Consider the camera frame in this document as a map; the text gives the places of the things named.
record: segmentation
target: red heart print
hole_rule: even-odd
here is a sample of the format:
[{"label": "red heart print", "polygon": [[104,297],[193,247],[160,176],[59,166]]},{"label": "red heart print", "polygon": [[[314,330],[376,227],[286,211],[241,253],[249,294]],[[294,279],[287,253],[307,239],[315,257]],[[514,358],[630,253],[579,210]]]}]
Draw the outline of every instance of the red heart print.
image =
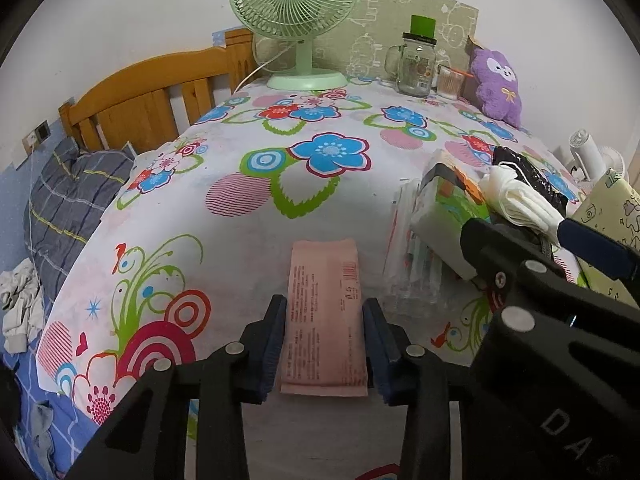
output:
[{"label": "red heart print", "polygon": [[76,357],[80,357],[88,348],[86,344],[86,334],[82,332],[80,334],[80,344],[76,347]]}]

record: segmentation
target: pink package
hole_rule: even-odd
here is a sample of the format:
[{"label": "pink package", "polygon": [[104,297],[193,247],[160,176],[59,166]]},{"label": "pink package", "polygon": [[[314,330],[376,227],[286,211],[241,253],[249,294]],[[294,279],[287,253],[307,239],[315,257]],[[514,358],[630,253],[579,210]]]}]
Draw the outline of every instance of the pink package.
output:
[{"label": "pink package", "polygon": [[354,240],[293,244],[280,381],[284,394],[367,395]]}]

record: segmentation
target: yellow bow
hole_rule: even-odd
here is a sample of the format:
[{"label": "yellow bow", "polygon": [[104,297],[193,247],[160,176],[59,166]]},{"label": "yellow bow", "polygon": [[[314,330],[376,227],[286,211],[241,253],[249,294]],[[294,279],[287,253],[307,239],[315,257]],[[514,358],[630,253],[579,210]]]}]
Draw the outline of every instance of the yellow bow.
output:
[{"label": "yellow bow", "polygon": [[503,88],[502,89],[502,93],[505,94],[507,96],[507,101],[511,101],[512,103],[515,102],[516,99],[516,92],[512,92],[511,90],[509,90],[508,88]]}]

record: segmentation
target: wooden headboard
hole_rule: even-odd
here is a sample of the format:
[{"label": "wooden headboard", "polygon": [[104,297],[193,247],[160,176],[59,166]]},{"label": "wooden headboard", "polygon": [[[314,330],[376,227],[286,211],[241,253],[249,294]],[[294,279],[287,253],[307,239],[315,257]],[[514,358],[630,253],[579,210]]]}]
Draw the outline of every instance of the wooden headboard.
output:
[{"label": "wooden headboard", "polygon": [[[141,61],[109,76],[76,104],[60,107],[66,134],[90,151],[121,149],[130,141],[139,152],[178,137],[169,87],[180,85],[190,124],[214,106],[209,78],[228,74],[233,91],[255,68],[253,34],[246,28],[225,34],[226,47],[179,52]],[[107,142],[98,134],[100,124]]]}]

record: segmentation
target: stuffed animal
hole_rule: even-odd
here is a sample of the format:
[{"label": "stuffed animal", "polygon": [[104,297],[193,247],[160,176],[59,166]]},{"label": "stuffed animal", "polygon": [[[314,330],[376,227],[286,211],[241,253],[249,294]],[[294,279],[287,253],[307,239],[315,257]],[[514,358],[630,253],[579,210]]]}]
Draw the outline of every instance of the stuffed animal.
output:
[{"label": "stuffed animal", "polygon": [[482,113],[519,128],[522,101],[510,63],[497,50],[478,48],[475,54],[471,72],[479,82],[476,96],[483,103]]}]

